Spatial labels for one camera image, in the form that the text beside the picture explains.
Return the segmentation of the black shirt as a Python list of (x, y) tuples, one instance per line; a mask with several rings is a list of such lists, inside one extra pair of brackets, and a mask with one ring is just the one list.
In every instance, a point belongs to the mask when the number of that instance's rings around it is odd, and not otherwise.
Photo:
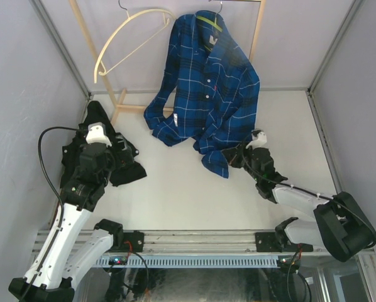
[[(109, 150), (116, 161), (116, 170), (112, 171), (109, 178), (110, 183), (117, 187), (129, 184), (147, 176), (143, 166), (135, 160), (139, 150), (128, 141), (120, 132), (116, 132), (104, 108), (99, 101), (91, 101), (87, 106), (87, 115), (79, 127), (86, 130), (89, 125), (102, 123), (106, 136), (110, 139)], [(69, 145), (62, 147), (62, 164), (64, 173), (60, 180), (60, 187), (63, 188), (74, 173), (75, 167), (79, 164), (79, 155), (86, 144), (85, 135), (77, 133)]]

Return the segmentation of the wooden clothes rack frame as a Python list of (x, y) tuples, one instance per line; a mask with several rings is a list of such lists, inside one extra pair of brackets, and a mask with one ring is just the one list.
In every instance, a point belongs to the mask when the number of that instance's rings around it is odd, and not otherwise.
[[(267, 1), (262, 1), (259, 4), (259, 9), (257, 13), (257, 19), (255, 23), (255, 29), (253, 33), (253, 38), (251, 42), (251, 47), (250, 47), (250, 53), (248, 56), (249, 61), (251, 62), (254, 57), (255, 57), (255, 52), (256, 52), (256, 47), (257, 47), (257, 41), (258, 37), (260, 35), (260, 27), (262, 24), (263, 20), (263, 14), (265, 11), (265, 4)], [(105, 42), (104, 46), (102, 47), (101, 51), (98, 52), (96, 49), (96, 46), (94, 44), (94, 40), (91, 36), (91, 33), (88, 29), (87, 23), (82, 15), (82, 11), (80, 10), (80, 7), (77, 3), (77, 1), (69, 1), (71, 10), (74, 14), (75, 20), (79, 25), (79, 28), (81, 29), (82, 35), (85, 38), (85, 41), (87, 43), (88, 49), (90, 50), (90, 53), (92, 55), (92, 58), (94, 60), (94, 68), (93, 68), (93, 81), (95, 84), (97, 84), (97, 79), (98, 77), (101, 77), (104, 87), (106, 89), (107, 95), (110, 98), (110, 101), (112, 102), (113, 108), (114, 108), (114, 113), (111, 118), (111, 123), (112, 125), (115, 125), (118, 116), (120, 112), (122, 111), (132, 111), (132, 112), (143, 112), (145, 109), (145, 106), (140, 106), (140, 105), (129, 105), (129, 104), (124, 104), (124, 100), (126, 95), (128, 94), (128, 91), (126, 88), (122, 89), (121, 92), (117, 92), (119, 94), (119, 97), (116, 98), (116, 93), (112, 88), (112, 85), (110, 83), (110, 80), (108, 79), (107, 75), (112, 72), (117, 66), (122, 64), (126, 59), (128, 59), (130, 56), (132, 56), (134, 53), (136, 53), (140, 48), (145, 46), (149, 41), (151, 41), (153, 38), (155, 38), (158, 34), (166, 30), (170, 24), (171, 24), (171, 19), (176, 20), (176, 16), (169, 10), (167, 9), (162, 9), (162, 8), (150, 8), (150, 9), (144, 9), (142, 11), (139, 11), (135, 14), (130, 15), (128, 10), (120, 5), (121, 3), (118, 1), (119, 6), (121, 9), (123, 9), (126, 12), (126, 19), (123, 21), (114, 31), (113, 33), (109, 36), (107, 41)], [(221, 13), (223, 10), (223, 2), (220, 2), (220, 10), (218, 12)], [(109, 69), (106, 68), (104, 65), (104, 62), (102, 61), (104, 54), (106, 53), (106, 50), (110, 46), (111, 42), (113, 39), (116, 37), (116, 35), (131, 21), (145, 15), (145, 14), (150, 14), (150, 13), (161, 13), (162, 14), (162, 19), (163, 19), (163, 26), (156, 31), (150, 38), (142, 42), (138, 47), (136, 47), (134, 50), (132, 50), (128, 55), (126, 55), (125, 58), (121, 59), (118, 63), (116, 63), (114, 66), (110, 67)]]

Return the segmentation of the blue plaid shirt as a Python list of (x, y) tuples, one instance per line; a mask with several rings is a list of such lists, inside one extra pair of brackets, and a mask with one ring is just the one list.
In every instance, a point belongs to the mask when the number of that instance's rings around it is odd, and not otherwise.
[(152, 135), (172, 147), (188, 138), (209, 171), (229, 177), (222, 150), (250, 138), (257, 118), (260, 78), (223, 32), (211, 52), (199, 40), (196, 13), (176, 19), (160, 90), (144, 111)]

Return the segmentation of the green plastic hanger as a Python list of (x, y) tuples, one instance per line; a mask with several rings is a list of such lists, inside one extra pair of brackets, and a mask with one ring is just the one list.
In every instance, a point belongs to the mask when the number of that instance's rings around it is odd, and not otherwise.
[(218, 23), (217, 12), (200, 10), (196, 12), (196, 25), (199, 40), (207, 52), (211, 52), (223, 32), (223, 26)]

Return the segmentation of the beige wooden hanger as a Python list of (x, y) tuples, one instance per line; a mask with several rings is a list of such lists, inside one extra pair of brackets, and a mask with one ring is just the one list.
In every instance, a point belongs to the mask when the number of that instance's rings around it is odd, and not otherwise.
[(95, 84), (168, 30), (177, 19), (175, 13), (166, 8), (143, 8), (131, 12), (122, 1), (118, 1), (117, 5), (124, 13), (124, 20), (110, 33), (99, 50), (92, 71)]

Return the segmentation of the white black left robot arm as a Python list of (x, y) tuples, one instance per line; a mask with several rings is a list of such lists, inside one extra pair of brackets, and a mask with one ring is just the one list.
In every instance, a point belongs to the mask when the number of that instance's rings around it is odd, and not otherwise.
[(124, 245), (122, 224), (103, 219), (90, 239), (72, 253), (116, 168), (112, 143), (103, 129), (90, 129), (86, 142), (79, 165), (59, 196), (59, 212), (38, 257), (23, 277), (9, 284), (9, 292), (19, 301), (72, 301), (79, 283), (100, 256)]

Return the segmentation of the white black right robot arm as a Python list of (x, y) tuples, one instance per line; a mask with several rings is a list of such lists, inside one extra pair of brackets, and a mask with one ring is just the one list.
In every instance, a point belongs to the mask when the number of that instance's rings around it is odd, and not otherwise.
[(230, 166), (244, 169), (255, 181), (259, 195), (274, 204), (288, 206), (308, 217), (290, 217), (275, 227), (272, 238), (257, 245), (259, 251), (327, 250), (346, 262), (363, 249), (376, 245), (376, 230), (354, 197), (340, 192), (331, 197), (288, 184), (278, 173), (267, 148), (240, 144), (224, 150)]

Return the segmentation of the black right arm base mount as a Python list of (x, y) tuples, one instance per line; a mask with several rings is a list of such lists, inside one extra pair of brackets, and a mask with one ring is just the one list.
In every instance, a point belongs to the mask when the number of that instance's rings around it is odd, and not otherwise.
[(296, 252), (301, 249), (303, 252), (313, 252), (312, 245), (292, 243), (287, 235), (277, 232), (256, 232), (255, 244), (257, 252)]

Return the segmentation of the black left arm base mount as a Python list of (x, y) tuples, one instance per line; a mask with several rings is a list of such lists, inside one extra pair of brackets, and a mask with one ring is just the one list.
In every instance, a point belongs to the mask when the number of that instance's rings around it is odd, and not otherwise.
[(124, 232), (123, 241), (120, 247), (120, 251), (129, 252), (143, 252), (145, 243), (145, 234), (139, 231)]

